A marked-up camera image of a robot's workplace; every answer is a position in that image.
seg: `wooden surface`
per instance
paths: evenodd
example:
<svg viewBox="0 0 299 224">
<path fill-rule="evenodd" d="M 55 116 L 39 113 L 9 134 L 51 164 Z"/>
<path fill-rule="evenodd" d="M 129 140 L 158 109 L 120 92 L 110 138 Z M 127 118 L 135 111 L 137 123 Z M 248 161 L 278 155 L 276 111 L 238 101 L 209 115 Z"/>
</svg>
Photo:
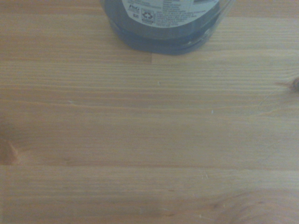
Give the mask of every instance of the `wooden surface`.
<svg viewBox="0 0 299 224">
<path fill-rule="evenodd" d="M 97 0 L 1 0 L 0 223 L 298 224 L 298 15 L 238 0 L 165 56 Z"/>
</svg>

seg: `bottle label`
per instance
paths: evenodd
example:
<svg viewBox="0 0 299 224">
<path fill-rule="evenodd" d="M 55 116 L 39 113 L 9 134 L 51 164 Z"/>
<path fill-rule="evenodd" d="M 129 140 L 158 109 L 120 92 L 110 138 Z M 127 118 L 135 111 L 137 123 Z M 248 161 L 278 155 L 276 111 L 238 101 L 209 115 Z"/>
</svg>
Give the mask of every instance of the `bottle label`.
<svg viewBox="0 0 299 224">
<path fill-rule="evenodd" d="M 172 28 L 206 14 L 219 0 L 122 0 L 128 16 L 147 26 Z"/>
</svg>

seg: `bottle base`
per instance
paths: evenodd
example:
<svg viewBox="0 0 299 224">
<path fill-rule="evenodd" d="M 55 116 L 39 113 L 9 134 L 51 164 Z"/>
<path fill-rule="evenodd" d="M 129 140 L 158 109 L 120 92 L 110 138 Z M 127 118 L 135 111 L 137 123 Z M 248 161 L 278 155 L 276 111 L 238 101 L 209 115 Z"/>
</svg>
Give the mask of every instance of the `bottle base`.
<svg viewBox="0 0 299 224">
<path fill-rule="evenodd" d="M 128 32 L 117 26 L 113 21 L 110 21 L 112 30 L 131 48 L 167 55 L 182 55 L 198 49 L 209 40 L 216 26 L 215 24 L 216 20 L 214 20 L 213 24 L 209 24 L 208 28 L 204 29 L 204 33 L 198 32 L 184 39 L 152 40 Z"/>
</svg>

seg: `recycling symbol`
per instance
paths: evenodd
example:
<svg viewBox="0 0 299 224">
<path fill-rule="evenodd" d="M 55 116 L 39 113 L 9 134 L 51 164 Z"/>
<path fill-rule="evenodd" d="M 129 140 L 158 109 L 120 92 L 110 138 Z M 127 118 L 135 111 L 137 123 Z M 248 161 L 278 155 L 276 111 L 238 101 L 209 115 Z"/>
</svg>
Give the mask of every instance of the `recycling symbol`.
<svg viewBox="0 0 299 224">
<path fill-rule="evenodd" d="M 151 19 L 153 18 L 153 15 L 152 15 L 151 13 L 148 13 L 148 12 L 144 12 L 144 13 L 142 14 L 142 16 L 143 16 L 144 18 L 146 18 L 146 19 L 149 19 L 149 20 L 151 20 Z"/>
</svg>

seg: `plastic bottle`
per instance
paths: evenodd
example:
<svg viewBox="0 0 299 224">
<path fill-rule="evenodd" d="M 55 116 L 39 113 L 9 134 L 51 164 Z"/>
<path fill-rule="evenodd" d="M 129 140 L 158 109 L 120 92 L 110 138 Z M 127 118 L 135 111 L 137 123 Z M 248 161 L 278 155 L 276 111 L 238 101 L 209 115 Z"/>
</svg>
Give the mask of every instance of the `plastic bottle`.
<svg viewBox="0 0 299 224">
<path fill-rule="evenodd" d="M 235 0 L 100 0 L 130 47 L 179 55 L 202 46 Z"/>
</svg>

